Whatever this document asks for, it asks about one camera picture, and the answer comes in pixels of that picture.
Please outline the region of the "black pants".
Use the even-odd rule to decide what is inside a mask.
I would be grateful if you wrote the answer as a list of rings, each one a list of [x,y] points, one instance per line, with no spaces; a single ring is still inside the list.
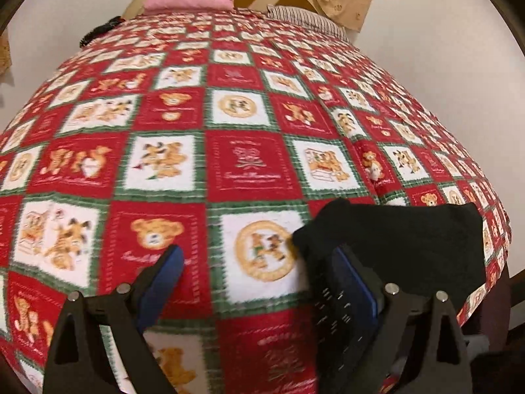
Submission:
[[[404,292],[448,293],[456,311],[486,282],[482,218],[475,204],[401,207],[335,199],[296,230],[294,246],[305,261],[320,246],[347,245],[360,264]]]

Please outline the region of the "red patchwork bear bedspread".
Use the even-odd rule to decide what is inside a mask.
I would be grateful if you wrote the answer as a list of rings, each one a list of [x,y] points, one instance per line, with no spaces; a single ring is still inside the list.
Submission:
[[[33,393],[72,291],[103,295],[170,245],[184,269],[154,358],[181,393],[314,393],[292,233],[329,201],[473,203],[485,268],[511,243],[466,148],[353,45],[256,12],[123,22],[64,61],[1,133],[1,352]]]

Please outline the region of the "striped pillow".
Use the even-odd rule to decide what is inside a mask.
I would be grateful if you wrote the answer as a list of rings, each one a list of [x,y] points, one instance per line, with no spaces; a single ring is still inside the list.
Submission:
[[[267,5],[267,16],[274,20],[286,21],[295,26],[336,37],[347,43],[350,42],[344,28],[338,26],[329,18],[313,11],[294,6]]]

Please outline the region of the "dark clothes bundle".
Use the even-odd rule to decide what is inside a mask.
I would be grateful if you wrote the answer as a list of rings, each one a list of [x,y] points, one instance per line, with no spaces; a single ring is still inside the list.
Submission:
[[[105,34],[110,32],[111,30],[113,30],[116,27],[118,27],[124,21],[125,21],[125,19],[122,18],[121,16],[116,16],[116,17],[113,17],[112,19],[108,20],[106,23],[104,23],[104,24],[102,24],[100,26],[97,26],[96,28],[91,30],[89,33],[87,33],[85,36],[83,36],[83,38],[79,42],[79,47],[80,48],[86,47],[92,41],[94,41],[95,39],[97,39],[97,38],[99,38],[101,36],[104,36]]]

